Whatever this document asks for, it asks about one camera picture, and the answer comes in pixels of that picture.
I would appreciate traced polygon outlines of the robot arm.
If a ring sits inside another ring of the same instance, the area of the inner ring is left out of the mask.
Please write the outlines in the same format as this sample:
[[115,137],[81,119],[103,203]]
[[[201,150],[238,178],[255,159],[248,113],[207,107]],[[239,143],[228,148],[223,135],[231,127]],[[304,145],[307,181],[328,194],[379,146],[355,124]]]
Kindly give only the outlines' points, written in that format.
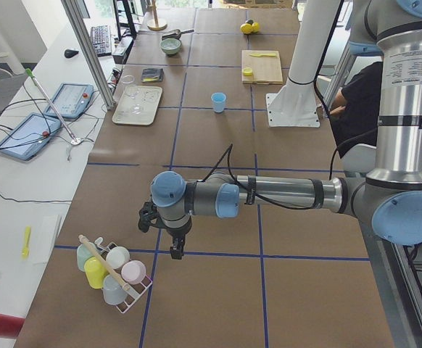
[[165,229],[172,258],[184,253],[195,215],[233,218],[239,204],[328,209],[357,218],[394,244],[422,242],[422,1],[356,1],[351,39],[384,54],[375,166],[364,178],[314,179],[211,173],[185,181],[156,175],[138,227]]

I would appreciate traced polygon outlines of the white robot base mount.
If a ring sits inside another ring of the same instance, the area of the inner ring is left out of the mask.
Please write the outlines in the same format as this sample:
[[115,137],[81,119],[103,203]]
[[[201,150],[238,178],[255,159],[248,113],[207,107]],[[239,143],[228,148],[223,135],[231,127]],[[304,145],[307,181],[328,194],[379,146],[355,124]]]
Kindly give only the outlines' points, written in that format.
[[270,127],[320,126],[314,87],[342,6],[335,0],[306,3],[286,84],[266,95]]

